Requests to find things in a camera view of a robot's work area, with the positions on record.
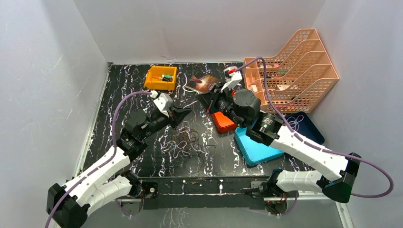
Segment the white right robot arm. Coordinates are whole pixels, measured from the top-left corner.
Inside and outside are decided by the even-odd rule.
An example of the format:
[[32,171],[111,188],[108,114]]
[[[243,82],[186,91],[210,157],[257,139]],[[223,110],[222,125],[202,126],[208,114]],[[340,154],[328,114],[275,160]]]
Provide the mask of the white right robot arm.
[[358,174],[360,155],[335,155],[333,151],[289,129],[278,116],[261,111],[261,101],[247,89],[233,94],[210,91],[196,95],[210,113],[222,112],[246,135],[266,146],[281,150],[314,168],[313,171],[274,171],[268,181],[268,192],[279,197],[295,190],[321,192],[328,198],[348,203]]

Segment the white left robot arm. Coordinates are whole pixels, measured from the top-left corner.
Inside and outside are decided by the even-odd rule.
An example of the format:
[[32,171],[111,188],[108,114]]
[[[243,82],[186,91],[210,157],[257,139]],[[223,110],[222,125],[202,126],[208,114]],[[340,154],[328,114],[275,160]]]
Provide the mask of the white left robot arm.
[[171,106],[164,115],[158,109],[150,114],[142,109],[132,111],[124,126],[117,147],[87,170],[63,185],[55,183],[48,190],[47,223],[54,220],[61,228],[80,228],[96,210],[121,196],[138,197],[142,185],[133,174],[110,178],[128,166],[146,149],[145,139],[161,129],[175,128],[192,111],[190,107]]

